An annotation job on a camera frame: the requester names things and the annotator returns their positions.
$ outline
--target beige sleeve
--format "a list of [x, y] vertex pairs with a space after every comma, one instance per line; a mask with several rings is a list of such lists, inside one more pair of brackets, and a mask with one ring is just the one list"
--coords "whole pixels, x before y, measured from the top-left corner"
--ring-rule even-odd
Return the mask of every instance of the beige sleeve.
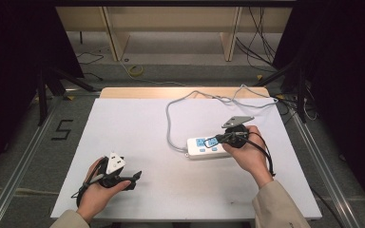
[[85, 220], [76, 212], [67, 210], [62, 214], [50, 228], [89, 228]]
[[267, 183], [253, 199], [256, 227], [310, 227], [295, 202], [276, 180]]

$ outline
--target power strip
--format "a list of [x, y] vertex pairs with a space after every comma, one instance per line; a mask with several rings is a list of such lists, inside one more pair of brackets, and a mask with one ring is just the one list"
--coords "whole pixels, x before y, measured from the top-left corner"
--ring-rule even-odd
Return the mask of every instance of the power strip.
[[186, 155], [192, 160], [230, 157], [214, 137], [192, 138], [186, 143], [188, 148]]

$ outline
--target black panel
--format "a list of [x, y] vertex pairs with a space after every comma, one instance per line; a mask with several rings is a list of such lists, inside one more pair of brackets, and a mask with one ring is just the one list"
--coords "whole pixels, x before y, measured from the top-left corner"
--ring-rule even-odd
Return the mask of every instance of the black panel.
[[0, 154], [36, 94], [37, 75], [58, 67], [83, 77], [55, 8], [0, 1]]
[[283, 35], [279, 41], [274, 67], [281, 69], [293, 61], [309, 28], [317, 22], [325, 4], [307, 4], [310, 1], [298, 0], [292, 8]]
[[318, 112], [365, 190], [365, 4], [348, 3], [313, 68]]

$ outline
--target left hand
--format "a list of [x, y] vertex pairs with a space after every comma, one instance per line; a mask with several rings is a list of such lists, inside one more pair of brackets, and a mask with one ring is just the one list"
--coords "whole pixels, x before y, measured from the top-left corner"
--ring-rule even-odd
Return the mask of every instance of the left hand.
[[[88, 169], [85, 181], [87, 181], [94, 167], [101, 159], [93, 163]], [[123, 191], [131, 183], [129, 180], [122, 181], [111, 188], [104, 188], [100, 183], [91, 184], [82, 196], [78, 210], [76, 211], [81, 217], [90, 223], [91, 220], [106, 208], [109, 200], [117, 193]]]

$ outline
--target wrist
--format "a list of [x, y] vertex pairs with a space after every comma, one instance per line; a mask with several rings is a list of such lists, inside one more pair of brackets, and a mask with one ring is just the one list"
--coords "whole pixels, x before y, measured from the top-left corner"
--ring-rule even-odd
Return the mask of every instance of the wrist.
[[271, 182], [274, 180], [272, 175], [269, 173], [267, 169], [260, 169], [256, 170], [254, 172], [251, 172], [251, 175], [253, 176], [254, 180], [257, 183], [257, 186], [262, 188], [265, 184]]
[[90, 224], [91, 220], [94, 217], [87, 210], [84, 210], [83, 208], [78, 208], [78, 210], [76, 210], [76, 213], [78, 213], [87, 224]]

